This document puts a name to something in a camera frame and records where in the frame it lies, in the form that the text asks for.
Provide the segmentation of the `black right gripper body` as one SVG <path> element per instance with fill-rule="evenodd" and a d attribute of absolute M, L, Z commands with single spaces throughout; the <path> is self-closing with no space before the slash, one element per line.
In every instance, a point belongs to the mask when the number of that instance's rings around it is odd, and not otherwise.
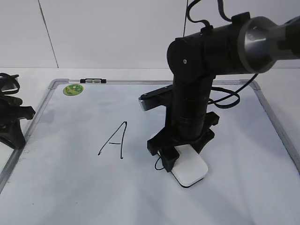
<path fill-rule="evenodd" d="M 186 144 L 195 143 L 202 138 L 211 138 L 213 139 L 215 134 L 210 129 L 211 126 L 217 125 L 219 122 L 219 116 L 214 112 L 208 112 L 205 115 L 203 128 L 199 137 L 193 140 L 187 140 L 179 137 L 173 132 L 173 129 L 169 125 L 165 126 L 160 130 L 153 138 L 147 141 L 147 149 L 151 155 L 156 155 L 160 153 L 163 148 L 167 147 L 176 147 Z"/>

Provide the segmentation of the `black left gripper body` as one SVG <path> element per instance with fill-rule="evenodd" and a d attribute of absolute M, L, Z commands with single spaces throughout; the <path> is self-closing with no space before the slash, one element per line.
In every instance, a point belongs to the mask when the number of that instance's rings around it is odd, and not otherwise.
<path fill-rule="evenodd" d="M 23 101 L 18 97 L 0 95 L 0 127 L 5 128 L 17 120 L 33 119 L 35 111 L 32 106 L 22 106 Z"/>

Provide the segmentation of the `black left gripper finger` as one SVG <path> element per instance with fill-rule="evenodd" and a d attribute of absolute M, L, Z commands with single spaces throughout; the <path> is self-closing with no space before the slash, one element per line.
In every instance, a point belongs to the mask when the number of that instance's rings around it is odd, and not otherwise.
<path fill-rule="evenodd" d="M 12 149 L 22 149 L 25 146 L 20 120 L 0 125 L 0 142 Z"/>

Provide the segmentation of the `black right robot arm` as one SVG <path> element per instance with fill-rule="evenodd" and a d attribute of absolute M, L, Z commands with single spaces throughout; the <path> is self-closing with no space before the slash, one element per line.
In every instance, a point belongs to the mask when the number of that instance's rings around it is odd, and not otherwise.
<path fill-rule="evenodd" d="M 170 172 L 179 153 L 190 145 L 196 152 L 214 138 L 211 126 L 219 116 L 207 112 L 213 80 L 218 75 L 262 74 L 279 60 L 300 57 L 300 19 L 277 25 L 272 20 L 242 13 L 229 25 L 176 38 L 167 49 L 171 85 L 140 96 L 144 110 L 166 107 L 165 126 L 147 142 L 148 151 L 159 155 Z"/>

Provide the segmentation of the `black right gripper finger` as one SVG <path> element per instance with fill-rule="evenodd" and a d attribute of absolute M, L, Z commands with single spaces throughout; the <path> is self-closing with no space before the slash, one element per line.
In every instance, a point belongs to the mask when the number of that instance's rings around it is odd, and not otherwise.
<path fill-rule="evenodd" d="M 173 169 L 176 160 L 180 157 L 180 154 L 175 147 L 163 148 L 160 151 L 160 157 L 162 159 L 162 165 L 167 172 Z"/>
<path fill-rule="evenodd" d="M 205 147 L 205 145 L 210 141 L 211 141 L 211 138 L 202 138 L 201 140 L 199 140 L 195 143 L 192 143 L 191 146 L 198 154 L 200 154 L 200 152 Z"/>

